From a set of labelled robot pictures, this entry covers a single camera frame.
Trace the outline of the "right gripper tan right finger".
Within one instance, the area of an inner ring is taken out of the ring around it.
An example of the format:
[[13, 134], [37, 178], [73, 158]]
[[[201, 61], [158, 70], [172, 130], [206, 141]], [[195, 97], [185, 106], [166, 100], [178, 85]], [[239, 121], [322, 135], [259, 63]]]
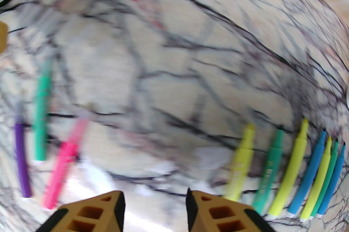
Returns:
[[274, 232], [253, 207], [196, 190], [187, 190], [190, 232]]

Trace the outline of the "right gripper tan left finger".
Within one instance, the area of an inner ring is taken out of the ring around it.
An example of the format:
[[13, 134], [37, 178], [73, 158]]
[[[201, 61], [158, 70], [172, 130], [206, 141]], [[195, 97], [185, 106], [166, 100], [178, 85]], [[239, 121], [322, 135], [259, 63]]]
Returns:
[[111, 191], [59, 207], [37, 232], [122, 232], [125, 196]]

